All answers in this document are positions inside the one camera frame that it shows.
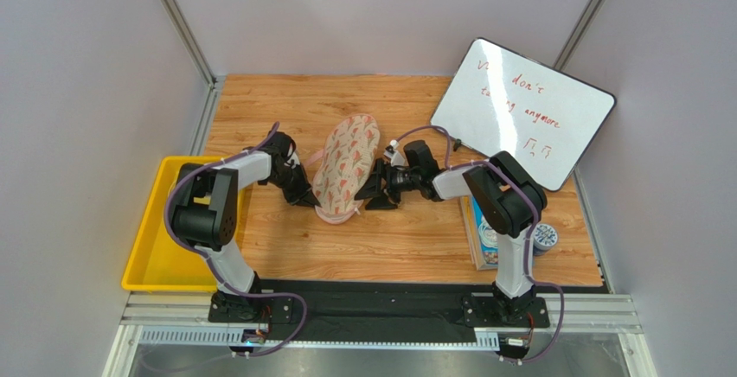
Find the patterned slipper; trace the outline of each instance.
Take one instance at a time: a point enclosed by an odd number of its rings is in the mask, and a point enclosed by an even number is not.
[[[379,125],[370,115],[351,116],[330,133],[312,181],[312,192],[322,206],[315,207],[321,219],[340,224],[358,213],[363,200],[353,197],[369,178],[379,135]]]

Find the yellow plastic bin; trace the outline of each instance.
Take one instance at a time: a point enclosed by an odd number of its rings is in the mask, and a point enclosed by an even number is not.
[[[178,246],[163,225],[163,206],[174,187],[179,169],[185,163],[212,163],[220,157],[166,157],[158,169],[156,181],[144,218],[138,228],[128,266],[121,285],[128,291],[214,292],[215,278],[205,262],[196,254]],[[245,220],[251,188],[241,190],[238,200],[238,224]]]

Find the can lid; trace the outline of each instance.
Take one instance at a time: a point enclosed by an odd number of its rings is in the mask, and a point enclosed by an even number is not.
[[[535,248],[548,251],[558,243],[558,232],[549,224],[538,223],[532,232],[532,240]]]

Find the whiteboard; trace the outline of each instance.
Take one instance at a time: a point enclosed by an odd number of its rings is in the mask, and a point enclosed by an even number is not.
[[[508,151],[556,191],[615,103],[610,93],[479,38],[430,122],[486,156]]]

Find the wooden board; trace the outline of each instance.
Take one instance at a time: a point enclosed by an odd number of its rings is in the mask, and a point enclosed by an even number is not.
[[[356,113],[379,122],[380,148],[393,137],[427,125],[450,78],[425,76],[231,75],[225,82],[209,134],[207,155],[229,156],[257,144],[274,121],[297,142],[304,161],[324,146],[330,130]],[[445,139],[421,131],[442,163]],[[461,148],[451,164],[480,159]],[[318,164],[307,169],[310,179]],[[333,226],[311,208],[293,208],[281,191],[255,186],[237,233],[243,257],[262,278],[491,283],[496,271],[471,262],[457,200],[425,201],[402,196],[400,209],[362,211]],[[533,273],[559,284],[601,285],[599,270],[573,184],[548,196],[544,222],[560,243],[535,259]]]

